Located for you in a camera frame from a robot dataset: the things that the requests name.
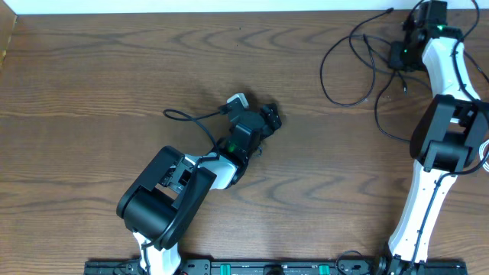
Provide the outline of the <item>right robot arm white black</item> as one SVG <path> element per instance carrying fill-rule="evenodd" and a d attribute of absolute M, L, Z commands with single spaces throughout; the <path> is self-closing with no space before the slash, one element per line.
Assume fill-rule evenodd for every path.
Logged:
<path fill-rule="evenodd" d="M 488 132 L 488 103 L 465 65 L 467 34 L 447 22 L 447 2 L 420 1 L 408 14 L 389 66 L 427 72 L 432 101 L 410 138 L 413 178 L 400 221 L 387 242 L 389 274 L 427 270 L 429 239 L 448 191 L 471 163 Z"/>

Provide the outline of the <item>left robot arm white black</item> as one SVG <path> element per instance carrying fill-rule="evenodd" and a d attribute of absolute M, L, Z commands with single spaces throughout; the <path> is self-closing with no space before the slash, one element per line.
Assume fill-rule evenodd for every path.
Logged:
<path fill-rule="evenodd" d="M 213 139 L 202 156 L 163 147 L 119 200 L 116 213 L 140 248 L 139 274 L 175 273 L 177 243 L 209 191 L 236 184 L 254 154 L 261 154 L 261 142 L 282 125 L 274 103 L 257 112 L 228 103 L 219 112 L 232 124 L 228 137 Z"/>

